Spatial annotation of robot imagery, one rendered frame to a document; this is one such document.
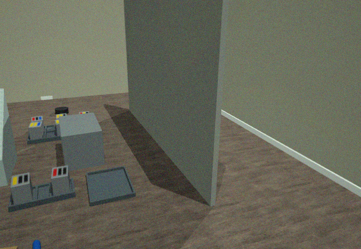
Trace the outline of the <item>blue thin bar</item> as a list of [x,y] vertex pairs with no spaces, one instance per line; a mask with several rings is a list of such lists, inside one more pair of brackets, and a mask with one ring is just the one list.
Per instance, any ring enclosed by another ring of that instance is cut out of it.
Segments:
[[39,240],[36,240],[32,244],[33,249],[41,249],[41,243]]

